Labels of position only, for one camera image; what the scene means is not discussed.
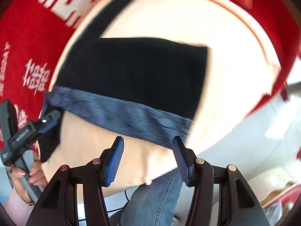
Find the pink sleeve left forearm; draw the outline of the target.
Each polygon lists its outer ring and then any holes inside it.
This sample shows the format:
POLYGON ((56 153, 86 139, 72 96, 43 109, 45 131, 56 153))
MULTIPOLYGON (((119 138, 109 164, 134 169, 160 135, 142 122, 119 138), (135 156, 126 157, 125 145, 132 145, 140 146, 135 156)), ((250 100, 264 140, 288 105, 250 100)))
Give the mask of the pink sleeve left forearm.
POLYGON ((4 208, 16 225, 25 226, 34 205, 26 203, 13 188, 4 208))

